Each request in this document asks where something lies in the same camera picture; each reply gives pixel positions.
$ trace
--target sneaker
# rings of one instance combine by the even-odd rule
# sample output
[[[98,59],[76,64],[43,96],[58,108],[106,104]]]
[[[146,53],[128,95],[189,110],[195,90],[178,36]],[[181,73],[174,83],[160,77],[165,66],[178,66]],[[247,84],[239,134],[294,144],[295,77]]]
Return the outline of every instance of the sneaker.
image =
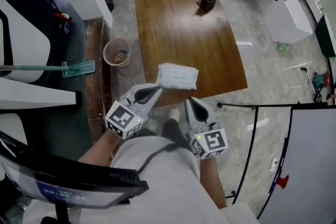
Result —
[[[174,119],[177,122],[179,122],[180,121],[180,112],[178,111],[178,109],[170,109],[168,119]]]
[[[158,128],[157,126],[157,123],[158,121],[157,120],[154,120],[154,119],[149,119],[147,122],[146,122],[146,126],[145,128],[152,131],[153,133],[156,133],[156,129]]]

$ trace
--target wooden table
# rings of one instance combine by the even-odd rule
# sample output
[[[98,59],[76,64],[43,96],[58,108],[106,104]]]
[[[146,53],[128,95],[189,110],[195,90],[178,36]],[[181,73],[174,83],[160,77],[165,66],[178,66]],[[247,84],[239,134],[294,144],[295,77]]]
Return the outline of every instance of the wooden table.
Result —
[[[146,82],[158,65],[175,63],[199,70],[197,90],[165,89],[156,106],[247,88],[243,64],[219,0],[205,14],[199,0],[135,0]]]

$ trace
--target red object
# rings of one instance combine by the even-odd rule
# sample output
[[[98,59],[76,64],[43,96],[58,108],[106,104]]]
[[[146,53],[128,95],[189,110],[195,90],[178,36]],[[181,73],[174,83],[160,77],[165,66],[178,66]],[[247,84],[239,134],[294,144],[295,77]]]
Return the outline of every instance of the red object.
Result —
[[[61,12],[55,12],[55,16],[63,20],[64,22],[68,22],[69,20],[61,13]]]
[[[285,178],[281,178],[280,176],[277,179],[277,185],[279,185],[282,189],[284,189],[287,185],[289,179],[289,175],[287,175]]]
[[[323,83],[324,83],[324,87],[329,87],[330,86],[330,75],[329,73],[325,73],[323,76]]]

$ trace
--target tiled floor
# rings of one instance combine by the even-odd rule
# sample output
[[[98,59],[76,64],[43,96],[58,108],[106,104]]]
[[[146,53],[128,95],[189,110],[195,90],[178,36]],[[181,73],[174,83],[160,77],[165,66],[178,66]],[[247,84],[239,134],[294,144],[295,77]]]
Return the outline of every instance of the tiled floor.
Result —
[[[123,38],[132,46],[131,64],[120,71],[114,79],[113,93],[123,94],[132,85],[145,83],[139,45],[134,0],[113,0],[114,11],[112,38]],[[251,139],[254,111],[244,108],[218,109],[218,101],[249,104],[284,104],[312,102],[311,86],[300,68],[290,68],[302,63],[313,72],[325,72],[326,61],[320,51],[315,35],[296,44],[288,51],[279,52],[265,27],[261,11],[254,0],[220,0],[233,29],[236,40],[251,41],[252,46],[238,46],[248,88],[232,93],[205,98],[216,113],[218,122],[225,128],[229,149],[217,157],[221,181],[226,193],[237,190]],[[184,108],[176,106],[181,113],[181,128],[186,131]],[[164,121],[169,107],[157,108],[153,117]],[[260,212],[274,172],[270,172],[273,158],[279,158],[289,124],[289,108],[268,108],[259,111],[258,120],[264,120],[257,129],[254,150],[251,155],[246,179],[239,199],[249,204],[255,214]]]

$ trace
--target fiducial marker cube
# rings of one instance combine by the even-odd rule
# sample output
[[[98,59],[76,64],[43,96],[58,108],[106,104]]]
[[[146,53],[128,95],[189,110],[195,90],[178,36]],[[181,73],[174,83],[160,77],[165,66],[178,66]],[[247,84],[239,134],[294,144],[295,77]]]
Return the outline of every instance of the fiducial marker cube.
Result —
[[[228,148],[225,130],[211,130],[195,134],[191,139],[191,145],[201,159],[217,156]]]
[[[126,106],[115,101],[105,117],[105,124],[113,133],[126,139],[140,130],[144,120]]]

